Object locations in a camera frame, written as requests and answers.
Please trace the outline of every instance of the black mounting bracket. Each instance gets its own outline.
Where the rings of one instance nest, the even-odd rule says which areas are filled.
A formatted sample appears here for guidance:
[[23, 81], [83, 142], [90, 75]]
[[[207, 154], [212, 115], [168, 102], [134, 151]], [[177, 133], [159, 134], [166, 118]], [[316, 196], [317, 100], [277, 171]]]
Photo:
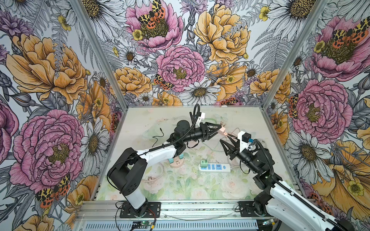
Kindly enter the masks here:
[[[154, 212], [154, 215], [156, 218], [159, 217], [161, 213], [161, 203], [160, 202], [148, 202], [147, 209], [150, 209]], [[142, 216], [143, 218], [153, 218], [153, 215], [151, 213], [145, 212], [145, 214]], [[135, 216], [135, 212], [133, 210], [133, 207], [129, 204], [123, 204], [120, 218], [138, 218]]]

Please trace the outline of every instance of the floral tablecloth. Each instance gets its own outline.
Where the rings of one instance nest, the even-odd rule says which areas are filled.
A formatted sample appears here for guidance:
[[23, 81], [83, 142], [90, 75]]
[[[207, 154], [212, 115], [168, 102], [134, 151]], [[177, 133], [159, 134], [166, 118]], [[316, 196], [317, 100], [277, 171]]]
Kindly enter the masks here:
[[[164, 137], [159, 138], [157, 145], [164, 142], [179, 120], [189, 120], [189, 116], [184, 115], [190, 110], [192, 108], [130, 108], [108, 168], [130, 145], [135, 150], [151, 147], [155, 142], [151, 137], [162, 135], [159, 128], [162, 128]], [[206, 113], [206, 122], [222, 122], [227, 132], [238, 133], [244, 128], [253, 138], [263, 140], [275, 161], [275, 172], [291, 184], [259, 108], [206, 107], [201, 108], [201, 111]], [[184, 164], [179, 168], [171, 167], [167, 160], [147, 168], [139, 186], [145, 197], [148, 200], [253, 199], [261, 192], [254, 183], [255, 174], [243, 173], [237, 158], [233, 161], [227, 159], [219, 142], [221, 138], [222, 136], [217, 134], [213, 139], [201, 142], [195, 148], [187, 148], [183, 152]], [[230, 173], [200, 172], [198, 164], [201, 160], [210, 163], [230, 163], [232, 170]], [[248, 172], [246, 166], [242, 166], [242, 169]], [[103, 177], [97, 200], [124, 200], [124, 197], [107, 183], [106, 177]]]

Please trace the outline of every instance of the daisy center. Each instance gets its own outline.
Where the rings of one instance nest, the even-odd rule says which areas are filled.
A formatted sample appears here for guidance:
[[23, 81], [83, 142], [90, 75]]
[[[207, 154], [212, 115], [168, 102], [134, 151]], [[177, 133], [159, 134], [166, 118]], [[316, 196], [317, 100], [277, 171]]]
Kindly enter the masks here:
[[96, 17], [99, 14], [99, 5], [95, 0], [82, 0], [82, 3], [90, 17]]
[[193, 96], [195, 97], [202, 97], [206, 94], [206, 89], [205, 88], [198, 88], [198, 89], [195, 89], [194, 92], [193, 92]]
[[84, 202], [84, 198], [85, 198], [85, 194], [84, 193], [79, 194], [77, 196], [77, 198], [76, 198], [75, 204], [76, 205], [82, 205], [82, 203]]
[[98, 148], [98, 136], [92, 135], [89, 142], [89, 151], [90, 153], [95, 153], [96, 149]]
[[316, 160], [316, 152], [309, 145], [302, 145], [301, 147], [302, 155], [310, 161]]
[[295, 0], [290, 6], [290, 13], [297, 18], [306, 18], [316, 0]]
[[361, 188], [358, 184], [353, 184], [350, 186], [351, 187], [351, 190], [353, 193], [360, 193], [361, 192]]
[[250, 71], [247, 72], [248, 77], [254, 76], [255, 74], [256, 74], [255, 70], [250, 70]]
[[128, 61], [132, 61], [132, 60], [134, 60], [134, 54], [129, 52], [126, 55], [126, 58], [127, 58]]
[[183, 70], [182, 68], [179, 69], [173, 69], [174, 74], [176, 75], [176, 79], [184, 79], [186, 77], [186, 70]]
[[59, 160], [61, 163], [64, 163], [70, 152], [68, 145], [61, 143], [60, 145], [55, 145], [52, 149], [54, 153], [48, 157], [49, 161], [55, 163]]
[[308, 113], [306, 114], [308, 120], [310, 120], [311, 122], [317, 122], [320, 118], [319, 112], [320, 108], [316, 108], [313, 103], [310, 104], [308, 106]]
[[104, 78], [100, 78], [99, 83], [100, 83], [100, 86], [105, 88], [105, 79]]
[[166, 37], [169, 29], [166, 20], [163, 18], [159, 19], [159, 22], [155, 23], [154, 28], [149, 29], [146, 25], [142, 24], [140, 30], [142, 32], [142, 36], [146, 39], [149, 39], [157, 36]]
[[301, 64], [301, 62], [302, 62], [302, 59], [301, 58], [296, 58], [296, 60], [294, 60], [293, 65], [294, 66], [298, 66], [299, 64]]

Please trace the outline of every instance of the moth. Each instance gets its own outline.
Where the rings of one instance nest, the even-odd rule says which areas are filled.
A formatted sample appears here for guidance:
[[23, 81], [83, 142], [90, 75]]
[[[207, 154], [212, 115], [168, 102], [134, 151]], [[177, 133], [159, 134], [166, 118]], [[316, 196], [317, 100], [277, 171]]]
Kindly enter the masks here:
[[356, 27], [349, 29], [348, 31], [337, 29], [333, 31], [332, 39], [334, 40], [332, 46], [335, 49], [339, 49], [344, 45], [349, 45], [352, 43], [360, 43], [364, 40], [369, 31], [367, 30], [370, 27], [370, 16], [362, 20]]
[[149, 11], [149, 14], [138, 17], [138, 20], [148, 29], [154, 29], [156, 24], [160, 22], [160, 19], [164, 19], [165, 16], [166, 10], [162, 7], [161, 0], [153, 0], [152, 10]]
[[70, 183], [71, 176], [67, 174], [54, 188], [45, 188], [36, 193], [36, 199], [41, 202], [40, 207], [48, 208], [59, 197], [65, 196], [71, 188]]

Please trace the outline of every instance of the cable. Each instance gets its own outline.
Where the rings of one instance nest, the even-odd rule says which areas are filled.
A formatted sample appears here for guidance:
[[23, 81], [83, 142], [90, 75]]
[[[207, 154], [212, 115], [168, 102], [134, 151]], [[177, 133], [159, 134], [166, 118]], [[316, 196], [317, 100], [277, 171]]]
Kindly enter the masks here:
[[270, 157], [267, 155], [267, 152], [265, 151], [264, 147], [262, 146], [261, 142], [257, 139], [254, 139], [253, 140], [253, 143], [257, 143], [258, 147], [262, 150], [263, 154], [265, 155], [266, 157], [266, 161], [267, 161], [267, 165], [269, 166], [270, 168], [270, 175], [274, 175], [274, 168], [272, 167], [272, 163], [271, 163], [271, 160], [270, 160]]
[[196, 144], [196, 145], [194, 145], [194, 146], [192, 146], [192, 147], [189, 147], [189, 142], [186, 142], [186, 146], [188, 147], [188, 148], [194, 148], [194, 147], [196, 147], [196, 146], [198, 146], [198, 144], [199, 144], [199, 140], [198, 140], [198, 143]]
[[[276, 181], [276, 183], [282, 187], [285, 191], [289, 192], [290, 194], [292, 194], [292, 190], [288, 189], [287, 187], [285, 187], [285, 185], [283, 185], [282, 183], [280, 183], [280, 181]], [[297, 198], [300, 202], [302, 202], [305, 206], [307, 206], [309, 209], [311, 209], [312, 211], [314, 211], [317, 215], [319, 215], [321, 218], [323, 219], [326, 219], [325, 215], [321, 213], [320, 210], [316, 209], [314, 206], [312, 206], [310, 203], [306, 202], [304, 199], [302, 199], [300, 196], [298, 196], [296, 193], [293, 192], [292, 196], [294, 196], [295, 198]], [[331, 219], [327, 218], [326, 219], [327, 222], [329, 222], [330, 224], [332, 224], [333, 226], [337, 227], [339, 230], [341, 231], [345, 231], [345, 229], [339, 225], [338, 223], [336, 223], [335, 221], [332, 221]]]
[[155, 143], [153, 144], [153, 146], [152, 147], [154, 147], [154, 145], [158, 142], [158, 138], [157, 137], [163, 137], [164, 136], [164, 133], [163, 133], [163, 131], [162, 131], [162, 129], [161, 128], [159, 128], [160, 130], [161, 130], [161, 132], [162, 132], [162, 136], [152, 136], [152, 138], [155, 138], [156, 139], [156, 141], [155, 141]]
[[240, 167], [240, 170], [244, 173], [244, 174], [249, 174], [250, 173], [250, 169], [248, 170], [248, 173], [245, 173], [244, 171], [243, 171], [243, 169], [242, 169], [242, 161], [240, 160], [239, 161], [239, 167]]
[[277, 225], [275, 226], [275, 228], [272, 231], [278, 231], [280, 229], [281, 223], [282, 223], [281, 220], [279, 220], [277, 222]]
[[164, 215], [166, 215], [168, 217], [178, 219], [178, 220], [182, 220], [182, 221], [205, 221], [205, 220], [212, 220], [212, 219], [217, 219], [217, 218], [221, 218], [221, 217], [227, 217], [227, 216], [230, 216], [232, 214], [233, 213], [229, 213], [229, 214], [218, 216], [218, 217], [209, 217], [209, 218], [202, 218], [202, 219], [182, 219], [182, 218], [173, 217], [173, 216], [170, 216], [170, 215], [167, 215], [167, 214], [164, 214]]
[[149, 149], [149, 151], [147, 151], [147, 152], [144, 152], [143, 154], [146, 154], [146, 153], [148, 153], [148, 152], [152, 152], [152, 151], [155, 151], [155, 150], [158, 150], [158, 149], [161, 149], [161, 148], [165, 148], [165, 147], [168, 147], [168, 146], [171, 146], [171, 145], [174, 145], [175, 143], [177, 143], [177, 142], [179, 142], [179, 141], [181, 141], [181, 140], [183, 140], [189, 133], [190, 133], [190, 131], [191, 131], [191, 129], [193, 129], [194, 128], [194, 126], [195, 126], [195, 124], [196, 124], [196, 121], [197, 121], [197, 119], [198, 119], [198, 113], [195, 113], [196, 112], [196, 109], [198, 109], [198, 113], [200, 112], [200, 110], [201, 110], [201, 107], [199, 106], [199, 104], [196, 104], [195, 106], [194, 106], [194, 110], [193, 110], [193, 113], [194, 113], [194, 120], [192, 120], [193, 121], [193, 124], [191, 125], [191, 127], [188, 129], [188, 131], [183, 135], [183, 136], [181, 136], [179, 139], [177, 139], [177, 140], [175, 140], [175, 141], [173, 141], [173, 142], [171, 142], [171, 143], [168, 143], [168, 144], [165, 144], [165, 145], [161, 145], [161, 146], [158, 146], [158, 147], [154, 147], [154, 148], [151, 148], [151, 149]]

